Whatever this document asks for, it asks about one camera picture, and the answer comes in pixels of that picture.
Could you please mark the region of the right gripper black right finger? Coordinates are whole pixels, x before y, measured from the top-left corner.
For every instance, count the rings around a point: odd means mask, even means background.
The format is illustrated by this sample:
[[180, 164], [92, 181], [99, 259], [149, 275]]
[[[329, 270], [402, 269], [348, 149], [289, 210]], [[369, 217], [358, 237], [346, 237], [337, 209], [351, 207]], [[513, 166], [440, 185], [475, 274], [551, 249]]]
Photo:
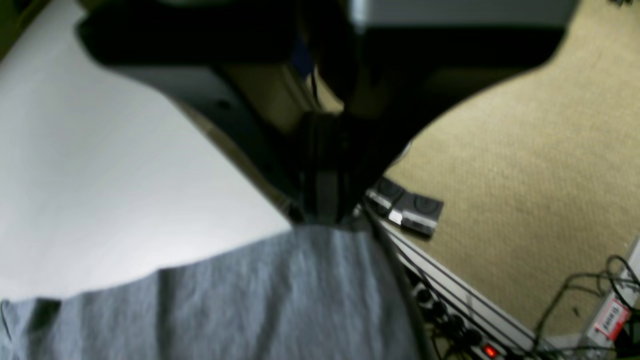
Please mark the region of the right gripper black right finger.
[[569, 0], [322, 0], [320, 223], [349, 222], [366, 190], [437, 117], [548, 62]]

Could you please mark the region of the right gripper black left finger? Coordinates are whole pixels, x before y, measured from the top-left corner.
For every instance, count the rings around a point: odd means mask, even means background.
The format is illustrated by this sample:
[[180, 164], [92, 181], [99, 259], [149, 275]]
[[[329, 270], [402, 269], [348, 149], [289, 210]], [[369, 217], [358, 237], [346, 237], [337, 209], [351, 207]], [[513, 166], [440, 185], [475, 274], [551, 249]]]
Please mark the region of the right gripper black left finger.
[[103, 0], [76, 32], [103, 68], [210, 122], [300, 223], [350, 217], [342, 118], [293, 64], [297, 1]]

